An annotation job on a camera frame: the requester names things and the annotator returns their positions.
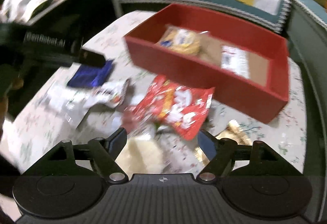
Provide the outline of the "red cardboard box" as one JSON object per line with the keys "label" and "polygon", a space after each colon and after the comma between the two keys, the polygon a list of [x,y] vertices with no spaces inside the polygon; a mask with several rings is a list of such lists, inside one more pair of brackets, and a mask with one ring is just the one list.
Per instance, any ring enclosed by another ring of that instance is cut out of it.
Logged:
{"label": "red cardboard box", "polygon": [[[169,26],[199,33],[199,54],[160,46]],[[127,33],[125,41],[134,65],[186,86],[214,88],[215,100],[262,123],[272,121],[289,101],[287,41],[249,21],[171,4]],[[222,68],[224,47],[245,52],[248,78]]]}

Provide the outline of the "white barcode snack packet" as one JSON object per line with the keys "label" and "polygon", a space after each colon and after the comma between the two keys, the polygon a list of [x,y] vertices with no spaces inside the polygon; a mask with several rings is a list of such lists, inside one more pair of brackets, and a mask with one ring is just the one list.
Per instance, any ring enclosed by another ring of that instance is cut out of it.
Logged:
{"label": "white barcode snack packet", "polygon": [[89,92],[53,83],[39,99],[39,105],[64,119],[73,129],[78,128],[88,109],[84,104]]}

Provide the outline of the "gold foil snack packet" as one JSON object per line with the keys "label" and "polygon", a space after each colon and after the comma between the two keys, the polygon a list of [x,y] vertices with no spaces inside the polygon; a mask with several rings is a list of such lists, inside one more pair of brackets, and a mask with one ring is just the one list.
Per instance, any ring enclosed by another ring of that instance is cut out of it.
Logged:
{"label": "gold foil snack packet", "polygon": [[[252,145],[250,137],[243,131],[240,124],[235,119],[230,120],[226,128],[214,137],[216,139],[232,139],[239,145]],[[209,158],[206,156],[199,145],[195,147],[194,154],[197,160],[202,162],[203,165],[207,165],[209,163]]]}

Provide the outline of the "red Trolli candy bag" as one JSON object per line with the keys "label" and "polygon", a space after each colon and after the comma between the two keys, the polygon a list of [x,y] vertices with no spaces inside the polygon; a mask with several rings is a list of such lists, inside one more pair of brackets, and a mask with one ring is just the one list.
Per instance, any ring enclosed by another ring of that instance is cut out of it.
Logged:
{"label": "red Trolli candy bag", "polygon": [[145,97],[124,110],[122,127],[130,133],[142,123],[165,124],[183,139],[192,140],[208,116],[214,91],[214,88],[183,86],[158,75]]}

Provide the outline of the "round white rice cake pack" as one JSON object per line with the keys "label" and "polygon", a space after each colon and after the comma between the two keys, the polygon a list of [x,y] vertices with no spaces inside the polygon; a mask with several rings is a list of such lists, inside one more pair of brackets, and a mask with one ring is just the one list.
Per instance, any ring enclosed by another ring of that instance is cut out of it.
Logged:
{"label": "round white rice cake pack", "polygon": [[161,174],[165,168],[164,152],[150,134],[130,136],[116,163],[131,178],[134,174]]}

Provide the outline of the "white cartoon snack packet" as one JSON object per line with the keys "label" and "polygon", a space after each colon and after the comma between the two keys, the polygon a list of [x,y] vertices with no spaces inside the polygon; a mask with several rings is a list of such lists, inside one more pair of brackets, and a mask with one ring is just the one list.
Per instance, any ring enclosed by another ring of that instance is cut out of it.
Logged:
{"label": "white cartoon snack packet", "polygon": [[103,104],[112,109],[120,106],[125,100],[130,83],[131,79],[127,78],[124,81],[105,82],[102,86],[93,88],[83,108],[90,109],[97,104]]}

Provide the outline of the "white Kaprons wafer pack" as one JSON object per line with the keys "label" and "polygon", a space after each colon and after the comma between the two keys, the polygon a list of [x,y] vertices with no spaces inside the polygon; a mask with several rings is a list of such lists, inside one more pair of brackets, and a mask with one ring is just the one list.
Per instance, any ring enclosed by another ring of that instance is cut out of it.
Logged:
{"label": "white Kaprons wafer pack", "polygon": [[250,79],[248,52],[237,47],[223,45],[221,68]]}

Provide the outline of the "floral tablecloth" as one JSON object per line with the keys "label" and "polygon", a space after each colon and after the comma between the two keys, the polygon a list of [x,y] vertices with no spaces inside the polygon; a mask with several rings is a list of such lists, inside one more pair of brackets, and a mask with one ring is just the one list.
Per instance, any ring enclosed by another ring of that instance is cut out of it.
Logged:
{"label": "floral tablecloth", "polygon": [[19,223],[306,223],[311,185],[303,175],[305,151],[295,151],[305,121],[300,68],[284,38],[258,26],[269,43],[246,46],[224,29],[197,22],[210,63],[161,47],[174,21],[161,12],[131,14],[113,22],[87,43],[97,50],[109,36],[129,64],[116,65],[113,79],[90,91],[65,88],[63,75],[31,108],[45,102],[60,113],[85,113],[96,104],[118,107],[135,82],[145,91],[128,106],[138,127],[119,125],[92,134],[86,144],[61,136],[24,169],[14,188]]}

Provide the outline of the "blue foil snack packet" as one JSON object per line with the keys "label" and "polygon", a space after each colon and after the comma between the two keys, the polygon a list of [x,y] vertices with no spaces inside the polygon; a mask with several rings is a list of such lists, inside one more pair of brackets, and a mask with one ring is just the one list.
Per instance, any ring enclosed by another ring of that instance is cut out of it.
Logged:
{"label": "blue foil snack packet", "polygon": [[114,60],[107,60],[102,68],[81,65],[66,84],[71,88],[95,88],[102,86],[113,69]]}

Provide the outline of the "yellow chips clear bag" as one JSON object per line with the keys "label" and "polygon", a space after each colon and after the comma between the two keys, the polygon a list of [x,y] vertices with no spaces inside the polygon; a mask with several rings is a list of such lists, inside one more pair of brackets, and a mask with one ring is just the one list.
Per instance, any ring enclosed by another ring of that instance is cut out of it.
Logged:
{"label": "yellow chips clear bag", "polygon": [[166,25],[166,30],[156,43],[158,46],[178,54],[197,56],[201,51],[202,40],[209,31],[193,31],[173,25]]}

